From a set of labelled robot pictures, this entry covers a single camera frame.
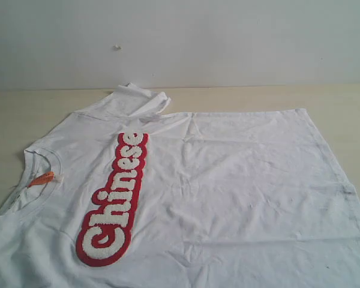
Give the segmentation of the white t-shirt with red logo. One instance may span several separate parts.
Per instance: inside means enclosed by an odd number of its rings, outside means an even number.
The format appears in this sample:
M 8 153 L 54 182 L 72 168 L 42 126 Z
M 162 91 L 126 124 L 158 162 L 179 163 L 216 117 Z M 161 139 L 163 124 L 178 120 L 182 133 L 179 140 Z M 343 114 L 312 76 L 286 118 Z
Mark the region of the white t-shirt with red logo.
M 119 86 L 25 149 L 0 287 L 360 287 L 360 201 L 304 109 L 169 102 Z

